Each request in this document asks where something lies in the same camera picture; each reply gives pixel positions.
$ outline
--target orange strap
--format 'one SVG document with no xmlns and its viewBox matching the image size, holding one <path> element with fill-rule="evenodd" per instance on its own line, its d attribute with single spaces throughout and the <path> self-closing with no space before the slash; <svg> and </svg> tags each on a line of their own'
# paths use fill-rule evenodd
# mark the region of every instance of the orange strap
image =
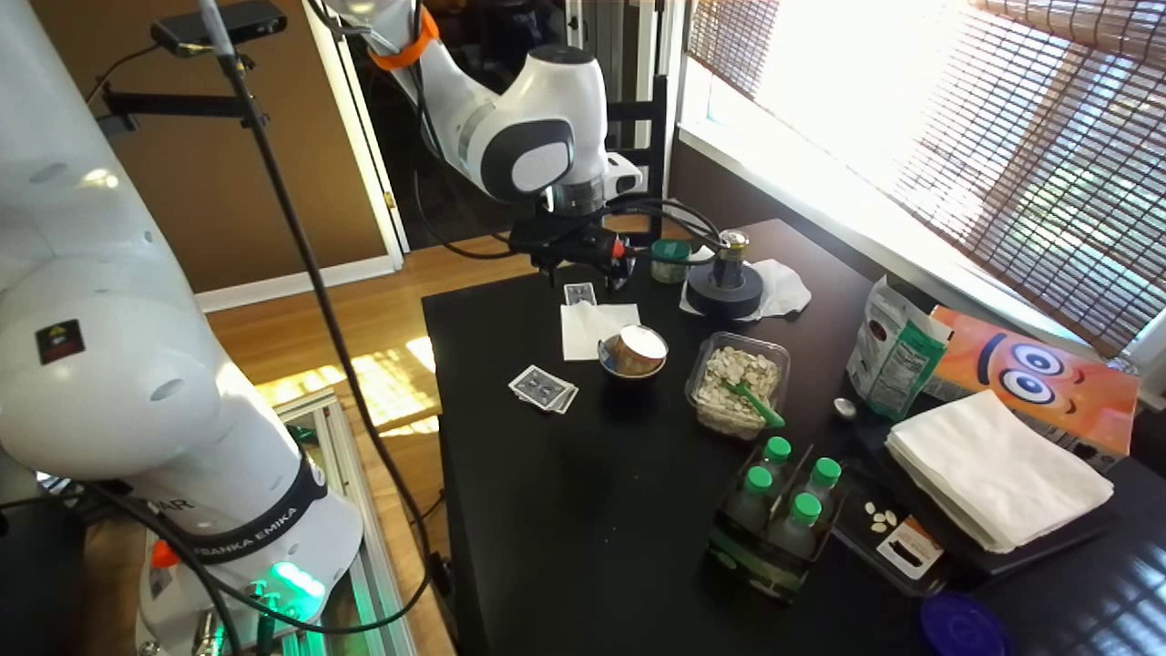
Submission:
<svg viewBox="0 0 1166 656">
<path fill-rule="evenodd" d="M 429 45 L 429 42 L 438 36 L 437 23 L 434 21 L 434 17 L 429 15 L 429 9 L 422 8 L 421 34 L 417 36 L 416 41 L 409 43 L 408 47 L 395 55 L 378 55 L 372 50 L 368 50 L 368 56 L 372 57 L 373 63 L 387 71 L 408 68 L 421 58 L 421 54 L 426 51 L 426 47 Z"/>
</svg>

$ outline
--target white napkin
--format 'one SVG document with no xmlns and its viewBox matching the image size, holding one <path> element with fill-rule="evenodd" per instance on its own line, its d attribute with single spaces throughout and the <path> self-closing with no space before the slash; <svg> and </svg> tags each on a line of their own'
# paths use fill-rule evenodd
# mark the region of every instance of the white napkin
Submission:
<svg viewBox="0 0 1166 656">
<path fill-rule="evenodd" d="M 708 246 L 693 253 L 690 260 L 702 260 L 712 254 Z M 757 320 L 763 316 L 781 316 L 791 311 L 801 311 L 809 302 L 810 292 L 802 284 L 798 271 L 778 260 L 765 259 L 758 262 L 745 262 L 761 276 L 761 304 L 752 313 L 738 317 L 737 320 Z M 688 280 L 680 289 L 680 309 L 689 313 L 701 313 L 688 302 Z"/>
<path fill-rule="evenodd" d="M 624 325 L 640 322 L 635 303 L 591 304 L 588 302 L 559 305 L 563 322 L 563 360 L 599 360 L 599 340 L 619 333 Z"/>
<path fill-rule="evenodd" d="M 1104 503 L 1114 485 L 984 390 L 891 429 L 891 456 L 988 551 L 1007 553 Z"/>
</svg>

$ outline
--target green light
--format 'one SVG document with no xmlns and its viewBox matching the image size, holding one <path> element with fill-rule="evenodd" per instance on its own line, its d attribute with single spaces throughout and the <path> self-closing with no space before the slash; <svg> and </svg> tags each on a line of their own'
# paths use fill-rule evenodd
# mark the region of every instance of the green light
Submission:
<svg viewBox="0 0 1166 656">
<path fill-rule="evenodd" d="M 290 586 L 307 593 L 309 597 L 316 599 L 324 597 L 324 584 L 314 579 L 308 572 L 296 567 L 294 563 L 281 560 L 272 565 L 272 573 L 287 581 Z"/>
</svg>

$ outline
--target window blind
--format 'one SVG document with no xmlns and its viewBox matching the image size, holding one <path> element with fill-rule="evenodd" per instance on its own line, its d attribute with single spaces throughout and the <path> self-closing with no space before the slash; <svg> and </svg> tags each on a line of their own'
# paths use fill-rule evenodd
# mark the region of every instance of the window blind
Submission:
<svg viewBox="0 0 1166 656">
<path fill-rule="evenodd" d="M 740 2 L 694 58 L 1100 353 L 1166 309 L 1166 2 Z"/>
</svg>

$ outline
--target black table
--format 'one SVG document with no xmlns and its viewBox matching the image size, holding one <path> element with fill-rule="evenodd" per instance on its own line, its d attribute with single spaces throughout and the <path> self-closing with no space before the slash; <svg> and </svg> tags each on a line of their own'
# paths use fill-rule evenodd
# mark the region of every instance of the black table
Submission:
<svg viewBox="0 0 1166 656">
<path fill-rule="evenodd" d="M 640 267 L 607 295 L 596 274 L 561 269 L 424 298 L 437 364 L 442 465 L 466 654 L 881 654 L 922 651 L 918 601 L 831 541 L 786 609 L 704 557 L 719 495 L 749 445 L 702 429 L 683 398 L 700 344 L 721 330 L 792 355 L 782 415 L 795 452 L 848 449 L 831 422 L 872 282 L 781 221 L 746 228 L 753 259 L 793 267 L 814 294 L 793 319 L 683 313 L 679 287 Z M 635 302 L 669 345 L 651 387 L 611 386 L 596 362 L 562 360 L 562 282 L 596 282 L 600 302 Z M 518 402 L 506 383 L 538 365 L 580 387 L 566 416 Z M 1128 461 L 1114 471 L 1119 527 L 977 595 L 1020 653 L 1091 644 L 1166 646 L 1166 484 Z M 1132 521 L 1144 517 L 1146 521 Z M 1121 618 L 1144 615 L 1130 635 Z"/>
</svg>

